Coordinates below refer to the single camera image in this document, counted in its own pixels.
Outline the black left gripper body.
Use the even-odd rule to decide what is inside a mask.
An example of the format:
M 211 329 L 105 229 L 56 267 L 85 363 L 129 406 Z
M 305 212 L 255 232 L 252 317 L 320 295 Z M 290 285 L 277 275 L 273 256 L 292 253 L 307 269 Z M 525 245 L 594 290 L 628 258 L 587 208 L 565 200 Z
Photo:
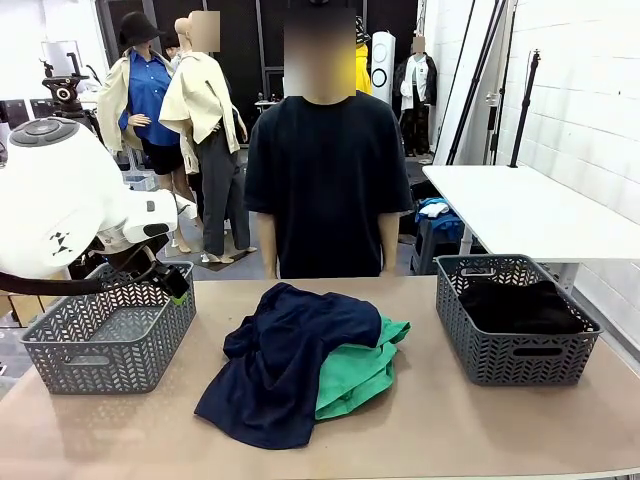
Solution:
M 157 259 L 157 253 L 168 241 L 167 235 L 160 235 L 108 255 L 107 262 L 112 271 L 107 274 L 107 282 L 165 283 L 170 278 L 170 268 Z

